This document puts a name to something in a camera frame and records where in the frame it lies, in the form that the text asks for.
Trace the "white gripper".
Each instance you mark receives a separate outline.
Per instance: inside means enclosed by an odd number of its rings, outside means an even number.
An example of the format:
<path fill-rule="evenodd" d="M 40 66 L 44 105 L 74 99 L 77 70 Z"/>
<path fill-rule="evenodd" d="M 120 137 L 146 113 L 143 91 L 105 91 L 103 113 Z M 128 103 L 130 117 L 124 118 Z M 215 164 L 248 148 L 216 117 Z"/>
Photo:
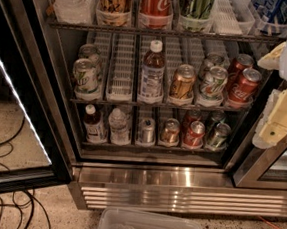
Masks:
<path fill-rule="evenodd" d="M 260 68 L 278 70 L 287 81 L 287 40 L 273 48 L 257 62 Z M 273 90 L 267 99 L 263 117 L 254 131 L 252 144 L 259 149 L 271 148 L 287 135 L 287 89 Z"/>

